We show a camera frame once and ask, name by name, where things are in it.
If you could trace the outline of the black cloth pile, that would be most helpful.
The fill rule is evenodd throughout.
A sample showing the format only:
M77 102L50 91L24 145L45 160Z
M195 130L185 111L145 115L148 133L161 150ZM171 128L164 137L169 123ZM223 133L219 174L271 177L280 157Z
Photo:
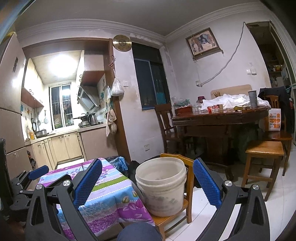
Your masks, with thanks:
M127 177L134 183L137 184L137 181L135 179L135 173L136 173L136 169L138 168L138 166L140 165L140 163L138 163L135 160L132 160L129 165L128 165L128 171L127 171Z

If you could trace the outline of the blue black trash bag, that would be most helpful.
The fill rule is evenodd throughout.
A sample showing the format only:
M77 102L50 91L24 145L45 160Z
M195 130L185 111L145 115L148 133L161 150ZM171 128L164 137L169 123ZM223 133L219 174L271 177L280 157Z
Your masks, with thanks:
M105 158L112 166L114 166L119 172L124 173L128 171L125 158L121 156L111 156Z

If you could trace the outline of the white plastic bucket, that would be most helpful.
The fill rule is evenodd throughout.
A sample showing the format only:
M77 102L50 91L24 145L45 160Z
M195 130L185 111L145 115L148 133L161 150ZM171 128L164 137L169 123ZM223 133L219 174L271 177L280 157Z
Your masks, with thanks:
M154 158L141 163L136 169L135 179L149 213L164 209L163 192L168 190L179 174L184 174L182 162L166 158Z

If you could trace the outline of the dark wooden dining table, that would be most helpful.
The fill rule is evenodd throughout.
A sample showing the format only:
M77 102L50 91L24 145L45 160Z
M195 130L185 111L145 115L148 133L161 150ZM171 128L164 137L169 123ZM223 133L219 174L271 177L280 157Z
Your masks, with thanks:
M182 113L172 118L172 124L180 130L181 137L197 137L206 140L205 160L229 165L238 159L233 140L240 128L253 125L268 115L268 107L218 113Z

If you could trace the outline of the steel range hood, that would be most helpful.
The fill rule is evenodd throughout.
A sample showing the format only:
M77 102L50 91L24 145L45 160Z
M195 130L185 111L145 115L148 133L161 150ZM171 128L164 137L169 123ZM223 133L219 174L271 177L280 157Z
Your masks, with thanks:
M77 101L89 111L100 109L98 90L93 86L79 86Z

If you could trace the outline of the dark wall window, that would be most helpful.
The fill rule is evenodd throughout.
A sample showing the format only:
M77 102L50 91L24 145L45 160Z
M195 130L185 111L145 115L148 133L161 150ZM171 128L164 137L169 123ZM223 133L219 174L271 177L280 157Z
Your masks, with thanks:
M142 110L169 103L169 88L159 49L133 43L132 53Z

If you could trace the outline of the floral striped tablecloth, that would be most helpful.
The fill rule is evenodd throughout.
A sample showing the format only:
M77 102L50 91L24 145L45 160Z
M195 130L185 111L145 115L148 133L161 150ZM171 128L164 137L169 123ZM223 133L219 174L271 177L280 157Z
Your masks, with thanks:
M155 226L138 187L106 159L99 160L102 162L102 173L86 203L79 207L92 232L99 236L124 222L146 222Z

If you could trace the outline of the kitchen window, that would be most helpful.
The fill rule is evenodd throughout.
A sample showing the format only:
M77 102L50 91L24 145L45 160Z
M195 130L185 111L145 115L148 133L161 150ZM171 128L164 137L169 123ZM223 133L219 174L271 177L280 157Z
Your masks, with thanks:
M49 88L50 111L54 130L74 125L71 84Z

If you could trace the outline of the hanging white plastic bag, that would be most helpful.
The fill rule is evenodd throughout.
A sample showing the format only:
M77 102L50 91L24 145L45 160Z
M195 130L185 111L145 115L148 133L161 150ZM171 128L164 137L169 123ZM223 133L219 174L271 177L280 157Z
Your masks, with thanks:
M121 82L115 77L111 88L111 95L118 97L124 95L124 93L125 91L121 86Z

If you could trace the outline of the hanging beige cloth bags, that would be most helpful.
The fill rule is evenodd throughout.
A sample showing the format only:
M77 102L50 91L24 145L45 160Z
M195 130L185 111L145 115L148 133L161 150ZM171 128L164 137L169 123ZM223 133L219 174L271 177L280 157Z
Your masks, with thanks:
M106 115L106 137L109 137L110 134L115 134L117 132L117 125L115 123L116 120L117 117L114 110L109 110Z

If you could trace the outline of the beige refrigerator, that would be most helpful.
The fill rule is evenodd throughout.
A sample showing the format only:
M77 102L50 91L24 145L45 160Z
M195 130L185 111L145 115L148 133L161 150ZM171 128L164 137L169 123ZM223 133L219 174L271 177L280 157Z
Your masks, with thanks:
M6 141L9 177L15 178L32 166L25 148L21 123L21 90L25 68L25 55L12 33L1 44L1 138Z

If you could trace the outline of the dark wooden chair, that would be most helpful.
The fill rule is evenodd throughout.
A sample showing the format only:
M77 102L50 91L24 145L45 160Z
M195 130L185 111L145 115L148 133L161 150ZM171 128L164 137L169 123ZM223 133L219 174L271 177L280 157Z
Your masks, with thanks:
M168 142L175 142L177 152L185 154L184 142L180 138L177 128L171 124L173 112L171 104L157 104L154 106L164 144L164 151L168 153Z

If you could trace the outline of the steel kettle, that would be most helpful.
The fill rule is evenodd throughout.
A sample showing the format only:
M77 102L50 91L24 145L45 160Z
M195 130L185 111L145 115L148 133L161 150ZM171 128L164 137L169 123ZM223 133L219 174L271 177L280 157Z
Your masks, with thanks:
M91 126L98 125L98 120L95 113L88 114L87 121Z

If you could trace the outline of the light wooden stool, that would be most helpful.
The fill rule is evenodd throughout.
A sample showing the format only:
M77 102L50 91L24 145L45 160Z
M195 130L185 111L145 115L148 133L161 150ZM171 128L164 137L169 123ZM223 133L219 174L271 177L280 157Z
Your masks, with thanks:
M246 148L246 164L243 174L242 187L245 187L248 180L262 181L267 183L267 193L264 201L267 201L273 190L280 163L284 156L284 150L281 142L275 141L251 141ZM263 169L270 169L270 176L251 174L251 167L257 166L259 172Z

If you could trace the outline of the yellow wooden chair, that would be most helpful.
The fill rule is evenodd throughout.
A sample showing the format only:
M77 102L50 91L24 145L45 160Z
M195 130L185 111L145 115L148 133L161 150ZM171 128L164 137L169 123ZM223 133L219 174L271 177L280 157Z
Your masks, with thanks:
M169 189L163 192L164 199L162 205L164 209L153 210L150 212L152 219L155 222L157 230L162 235L162 240L166 239L166 232L169 232L183 220L187 223L192 222L192 198L194 187L194 173L193 173L193 160L179 154L161 154L161 158L176 160L182 162L184 165L184 174L179 174L174 179ZM177 223L172 225L168 230L165 226L177 218L183 211L186 211L184 216Z

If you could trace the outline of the gold wall clock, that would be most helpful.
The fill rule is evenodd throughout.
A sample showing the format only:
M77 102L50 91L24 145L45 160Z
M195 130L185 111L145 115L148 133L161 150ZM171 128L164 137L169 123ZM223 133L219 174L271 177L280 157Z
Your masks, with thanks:
M115 49L121 52L128 52L132 49L132 42L128 36L116 35L112 39L112 44Z

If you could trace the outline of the white wall socket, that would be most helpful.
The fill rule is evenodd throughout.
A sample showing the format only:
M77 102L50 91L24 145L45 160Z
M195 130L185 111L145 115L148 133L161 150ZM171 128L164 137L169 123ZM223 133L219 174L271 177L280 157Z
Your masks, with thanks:
M144 145L144 150L145 150L145 151L149 151L149 150L150 150L150 146L149 146L149 144Z

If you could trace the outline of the beige kitchen cabinets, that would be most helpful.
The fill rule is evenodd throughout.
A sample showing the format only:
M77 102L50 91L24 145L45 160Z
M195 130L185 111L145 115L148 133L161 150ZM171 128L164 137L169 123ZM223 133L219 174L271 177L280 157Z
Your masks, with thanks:
M88 126L26 141L25 147L38 166L55 170L59 164L78 159L117 156L115 140L105 132L105 124Z

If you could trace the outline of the framed elephant picture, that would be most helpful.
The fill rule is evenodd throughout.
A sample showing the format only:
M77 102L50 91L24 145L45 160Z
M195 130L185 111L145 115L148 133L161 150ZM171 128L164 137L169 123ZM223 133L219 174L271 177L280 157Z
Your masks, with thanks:
M194 60L222 51L210 28L192 34L186 42Z

